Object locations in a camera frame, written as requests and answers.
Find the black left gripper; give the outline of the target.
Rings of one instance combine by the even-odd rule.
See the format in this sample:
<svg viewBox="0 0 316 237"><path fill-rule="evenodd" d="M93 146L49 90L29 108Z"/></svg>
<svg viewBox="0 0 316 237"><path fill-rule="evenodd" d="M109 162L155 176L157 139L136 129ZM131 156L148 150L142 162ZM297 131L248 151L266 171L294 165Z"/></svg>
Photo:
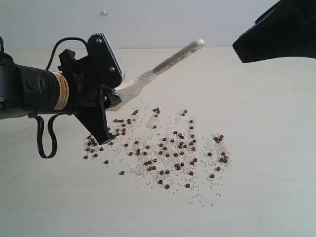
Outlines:
<svg viewBox="0 0 316 237"><path fill-rule="evenodd" d="M116 105L114 89L98 82L88 55L76 59L75 54L68 49L59 54L58 69L69 86L69 98L62 111L74 113L98 144L107 144L114 140L114 135L108 130L105 112L105 109Z"/></svg>

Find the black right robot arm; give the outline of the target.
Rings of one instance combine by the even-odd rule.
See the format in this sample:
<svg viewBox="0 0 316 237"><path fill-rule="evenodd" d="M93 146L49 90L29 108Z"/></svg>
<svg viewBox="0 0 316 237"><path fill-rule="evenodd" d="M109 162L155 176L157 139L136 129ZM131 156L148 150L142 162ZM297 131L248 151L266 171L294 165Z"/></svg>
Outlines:
<svg viewBox="0 0 316 237"><path fill-rule="evenodd" d="M233 43L241 62L316 57L316 2L280 0Z"/></svg>

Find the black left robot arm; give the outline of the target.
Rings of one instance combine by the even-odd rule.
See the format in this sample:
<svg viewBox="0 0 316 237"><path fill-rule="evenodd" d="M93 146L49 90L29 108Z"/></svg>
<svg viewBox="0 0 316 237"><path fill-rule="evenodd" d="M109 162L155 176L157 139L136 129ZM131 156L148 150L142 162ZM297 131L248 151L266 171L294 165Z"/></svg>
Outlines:
<svg viewBox="0 0 316 237"><path fill-rule="evenodd" d="M28 116L38 122L38 141L42 141L43 114L50 114L47 128L59 115L73 115L99 144L113 139L105 111L117 105L114 94L123 79L111 45L103 33L84 41L87 55L75 58L69 49L59 55L58 71L16 64L0 53L0 117Z"/></svg>

